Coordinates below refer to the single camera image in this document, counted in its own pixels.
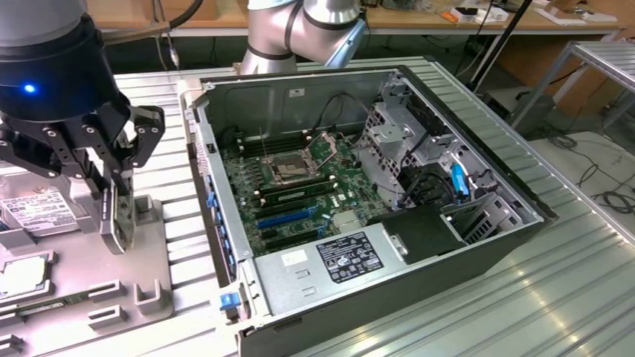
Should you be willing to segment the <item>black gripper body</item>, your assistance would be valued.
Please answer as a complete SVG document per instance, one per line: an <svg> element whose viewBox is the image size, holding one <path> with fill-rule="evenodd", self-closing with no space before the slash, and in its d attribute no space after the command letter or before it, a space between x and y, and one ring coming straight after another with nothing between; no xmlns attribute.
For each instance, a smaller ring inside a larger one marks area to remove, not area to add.
<svg viewBox="0 0 635 357"><path fill-rule="evenodd" d="M88 145L82 126L112 142L129 118L102 50L101 33L84 14L60 38L1 48L1 121L14 132L44 141L58 124L74 147Z"/></svg>

